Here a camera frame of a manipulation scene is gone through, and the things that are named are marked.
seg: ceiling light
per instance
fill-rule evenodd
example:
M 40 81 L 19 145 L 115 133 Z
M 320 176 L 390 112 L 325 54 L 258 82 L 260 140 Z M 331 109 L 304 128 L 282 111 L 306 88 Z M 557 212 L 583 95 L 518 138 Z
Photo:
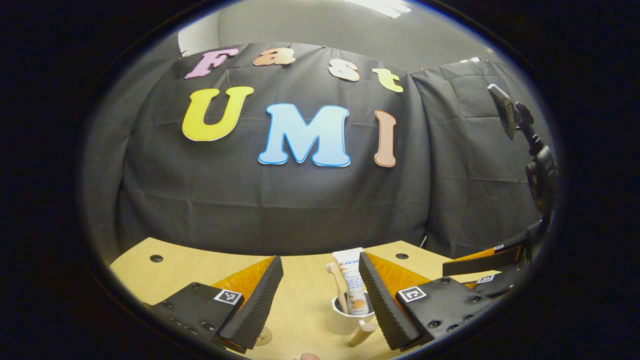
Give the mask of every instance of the ceiling light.
M 349 3 L 364 6 L 371 10 L 395 19 L 396 17 L 411 11 L 408 7 L 398 0 L 346 0 Z

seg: yellow letter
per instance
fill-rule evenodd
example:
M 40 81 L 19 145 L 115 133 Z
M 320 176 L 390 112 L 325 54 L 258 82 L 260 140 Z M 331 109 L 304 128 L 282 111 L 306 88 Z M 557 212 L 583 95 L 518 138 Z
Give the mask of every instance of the yellow letter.
M 397 75 L 391 74 L 391 71 L 388 69 L 373 69 L 373 72 L 378 74 L 378 80 L 385 88 L 395 92 L 403 91 L 401 86 L 394 83 L 394 80 L 400 81 L 400 78 Z
M 260 53 L 260 57 L 253 61 L 256 66 L 265 65 L 287 65 L 296 61 L 293 57 L 293 49 L 288 47 L 280 47 L 278 49 L 270 49 Z
M 396 165 L 394 157 L 394 126 L 396 119 L 389 113 L 376 110 L 376 117 L 380 123 L 380 134 L 378 135 L 378 153 L 374 160 L 381 167 L 393 167 Z
M 227 136 L 235 127 L 242 110 L 244 99 L 253 94 L 249 86 L 235 86 L 227 90 L 229 101 L 222 119 L 213 125 L 204 123 L 204 114 L 211 99 L 216 97 L 218 89 L 203 89 L 191 94 L 191 104 L 182 121 L 182 133 L 193 141 L 207 142 Z
M 352 62 L 342 59 L 331 59 L 329 61 L 329 65 L 331 65 L 329 67 L 329 72 L 336 78 L 341 78 L 349 81 L 360 80 L 360 75 L 356 71 L 358 70 L 358 68 Z

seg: wooden table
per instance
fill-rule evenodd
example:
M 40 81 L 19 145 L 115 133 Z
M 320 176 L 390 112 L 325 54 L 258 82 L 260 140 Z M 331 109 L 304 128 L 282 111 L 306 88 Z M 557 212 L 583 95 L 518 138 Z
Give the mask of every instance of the wooden table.
M 441 277 L 442 263 L 450 260 L 403 241 L 366 248 L 365 251 L 428 279 Z M 398 253 L 407 254 L 409 258 L 398 259 Z M 151 261 L 152 255 L 162 256 L 162 262 Z M 153 305 L 191 282 L 213 284 L 265 258 L 197 250 L 147 238 L 116 259 L 111 270 L 134 296 Z M 327 329 L 330 302 L 336 295 L 333 276 L 324 270 L 324 265 L 331 262 L 334 262 L 331 254 L 282 256 L 284 276 L 266 322 L 273 339 L 268 344 L 247 350 L 244 356 L 259 360 L 290 360 L 298 359 L 303 353 L 311 353 L 322 360 L 338 360 L 390 359 L 400 354 L 399 350 L 389 349 L 379 329 L 357 347 L 347 345 L 351 335 L 336 335 Z M 475 281 L 496 273 L 482 272 L 452 278 L 459 282 Z

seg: wooden toothbrush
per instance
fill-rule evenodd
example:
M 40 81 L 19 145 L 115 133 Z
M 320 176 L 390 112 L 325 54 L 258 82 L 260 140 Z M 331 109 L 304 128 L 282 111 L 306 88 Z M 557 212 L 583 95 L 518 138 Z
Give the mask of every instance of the wooden toothbrush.
M 344 293 L 346 292 L 346 290 L 344 289 L 342 283 L 338 280 L 338 265 L 336 265 L 335 263 L 328 263 L 324 266 L 324 269 L 329 274 L 333 274 L 335 284 L 338 286 L 338 303 L 342 308 L 342 312 L 348 314 L 349 308 L 347 307 L 347 300 L 344 298 Z

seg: toothpaste tube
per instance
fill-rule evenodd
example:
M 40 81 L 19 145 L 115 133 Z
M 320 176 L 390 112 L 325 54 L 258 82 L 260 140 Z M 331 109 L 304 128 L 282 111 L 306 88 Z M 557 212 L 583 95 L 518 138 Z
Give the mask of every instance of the toothpaste tube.
M 347 283 L 347 306 L 351 315 L 366 315 L 369 313 L 369 305 L 364 295 L 364 284 L 358 270 L 362 251 L 364 251 L 363 248 L 357 247 L 333 253 L 333 258 L 338 263 L 340 272 Z

